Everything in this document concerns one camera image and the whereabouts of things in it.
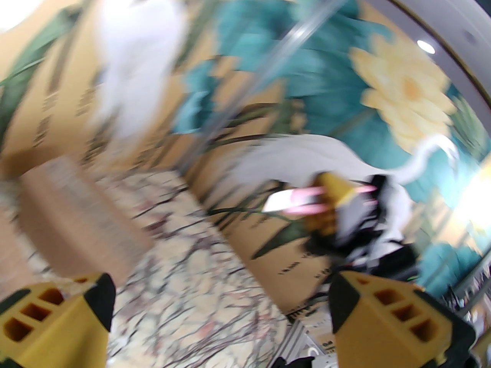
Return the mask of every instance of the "teal lotus leaf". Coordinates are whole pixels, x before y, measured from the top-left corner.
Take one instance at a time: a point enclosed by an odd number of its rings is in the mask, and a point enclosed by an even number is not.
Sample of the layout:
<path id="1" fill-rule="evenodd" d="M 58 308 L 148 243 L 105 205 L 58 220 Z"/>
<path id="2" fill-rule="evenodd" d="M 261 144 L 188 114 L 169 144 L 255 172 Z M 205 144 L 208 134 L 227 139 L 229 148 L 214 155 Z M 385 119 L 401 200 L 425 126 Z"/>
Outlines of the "teal lotus leaf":
<path id="1" fill-rule="evenodd" d="M 219 54 L 238 57 L 238 70 L 257 70 L 293 26 L 295 5 L 298 2 L 284 0 L 225 2 L 217 17 Z M 369 86 L 356 74 L 349 59 L 351 48 L 373 52 L 373 35 L 382 35 L 388 42 L 394 35 L 384 25 L 362 20 L 360 14 L 357 0 L 348 0 L 275 75 L 264 81 L 260 90 L 279 77 L 286 79 L 286 97 L 304 102 L 305 130 L 342 140 L 370 165 L 397 168 L 412 155 L 395 143 L 375 109 L 361 105 L 363 91 Z M 479 159 L 474 159 L 468 146 L 456 137 L 452 139 L 460 150 L 458 173 L 454 173 L 443 151 L 428 156 L 425 172 L 405 186 L 415 202 L 426 202 L 437 186 L 447 205 L 456 206 L 479 161 L 491 148 L 486 146 Z"/>
<path id="2" fill-rule="evenodd" d="M 213 115 L 212 101 L 219 80 L 211 76 L 214 60 L 206 60 L 186 75 L 188 96 L 179 107 L 174 121 L 174 133 L 194 133 Z"/>
<path id="3" fill-rule="evenodd" d="M 430 277 L 433 277 L 442 263 L 447 259 L 447 265 L 440 274 L 426 286 Z M 470 247 L 455 248 L 447 243 L 438 243 L 428 247 L 421 257 L 420 277 L 418 284 L 426 286 L 426 292 L 440 298 L 447 291 L 448 286 L 455 286 L 480 261 L 481 256 Z"/>
<path id="4" fill-rule="evenodd" d="M 240 58 L 240 71 L 256 71 L 293 26 L 285 0 L 230 0 L 217 15 L 218 53 Z"/>

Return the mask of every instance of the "white feathers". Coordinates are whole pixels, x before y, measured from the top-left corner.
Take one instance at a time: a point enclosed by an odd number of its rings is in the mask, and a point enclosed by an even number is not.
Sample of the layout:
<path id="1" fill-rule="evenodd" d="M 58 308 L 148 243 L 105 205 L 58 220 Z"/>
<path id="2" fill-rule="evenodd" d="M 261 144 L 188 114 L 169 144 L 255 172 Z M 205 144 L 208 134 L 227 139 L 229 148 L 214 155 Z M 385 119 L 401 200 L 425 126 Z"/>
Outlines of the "white feathers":
<path id="1" fill-rule="evenodd" d="M 178 0 L 104 0 L 97 26 L 102 84 L 90 127 L 115 118 L 109 157 L 128 154 L 163 107 L 187 32 Z"/>
<path id="2" fill-rule="evenodd" d="M 375 174 L 391 175 L 393 182 L 407 184 L 424 172 L 431 153 L 439 148 L 447 152 L 452 161 L 458 157 L 451 140 L 434 135 L 419 143 L 405 165 L 385 170 L 366 164 L 337 139 L 322 135 L 283 135 L 268 138 L 240 154 L 230 176 L 240 184 L 260 184 L 275 179 L 304 187 L 316 173 L 330 171 L 359 181 Z"/>
<path id="3" fill-rule="evenodd" d="M 459 157 L 455 144 L 443 135 L 426 138 L 413 156 L 396 169 L 379 169 L 363 162 L 343 142 L 322 135 L 282 135 L 250 146 L 235 159 L 230 177 L 247 186 L 269 180 L 287 182 L 292 186 L 308 186 L 315 174 L 333 172 L 358 181 L 367 181 L 375 174 L 389 175 L 391 193 L 387 204 L 386 230 L 377 239 L 367 256 L 377 259 L 399 248 L 389 240 L 402 241 L 401 230 L 411 215 L 412 200 L 402 184 L 416 180 L 426 169 L 428 158 L 437 149 L 443 149 L 455 166 Z"/>

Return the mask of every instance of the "marble floor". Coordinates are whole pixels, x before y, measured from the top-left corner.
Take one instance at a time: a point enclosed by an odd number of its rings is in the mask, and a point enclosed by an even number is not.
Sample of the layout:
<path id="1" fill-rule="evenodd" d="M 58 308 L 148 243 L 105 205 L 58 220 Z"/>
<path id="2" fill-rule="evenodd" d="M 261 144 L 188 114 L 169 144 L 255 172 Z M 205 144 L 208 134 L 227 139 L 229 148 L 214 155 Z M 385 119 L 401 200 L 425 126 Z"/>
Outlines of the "marble floor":
<path id="1" fill-rule="evenodd" d="M 117 291 L 110 368 L 260 368 L 287 321 L 174 172 L 98 180 L 156 245 Z M 15 185 L 0 206 L 16 222 Z M 39 275 L 51 270 L 27 238 L 19 241 Z"/>

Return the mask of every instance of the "yellow lotus flower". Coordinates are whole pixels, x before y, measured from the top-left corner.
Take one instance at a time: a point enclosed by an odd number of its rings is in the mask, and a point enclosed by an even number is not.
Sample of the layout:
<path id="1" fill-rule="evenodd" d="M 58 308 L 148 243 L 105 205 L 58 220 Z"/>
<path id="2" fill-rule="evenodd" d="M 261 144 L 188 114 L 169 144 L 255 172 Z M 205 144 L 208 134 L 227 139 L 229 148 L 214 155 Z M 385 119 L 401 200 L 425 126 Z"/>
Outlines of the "yellow lotus flower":
<path id="1" fill-rule="evenodd" d="M 355 71 L 371 87 L 363 92 L 361 103 L 377 109 L 408 153 L 428 135 L 450 136 L 449 114 L 456 107 L 445 95 L 449 79 L 440 67 L 409 39 L 396 37 L 391 44 L 377 35 L 372 46 L 374 54 L 349 51 Z"/>

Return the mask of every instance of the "painted mural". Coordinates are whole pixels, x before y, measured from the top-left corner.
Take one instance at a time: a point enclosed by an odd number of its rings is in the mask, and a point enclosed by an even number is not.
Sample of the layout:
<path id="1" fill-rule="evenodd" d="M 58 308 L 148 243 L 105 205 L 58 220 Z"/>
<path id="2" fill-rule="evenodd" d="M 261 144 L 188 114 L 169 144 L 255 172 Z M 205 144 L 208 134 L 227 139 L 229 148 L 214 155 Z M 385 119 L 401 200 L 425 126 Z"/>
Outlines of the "painted mural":
<path id="1" fill-rule="evenodd" d="M 318 1 L 42 0 L 0 33 L 9 50 L 0 56 L 2 174 L 44 152 L 97 172 L 171 167 Z M 186 179 L 289 314 L 329 263 L 302 251 L 298 219 L 261 212 L 269 194 L 323 170 L 391 174 L 386 237 L 416 243 L 420 282 L 438 296 L 488 248 L 486 228 L 477 232 L 459 205 L 490 150 L 431 56 L 348 0 L 216 133 Z"/>

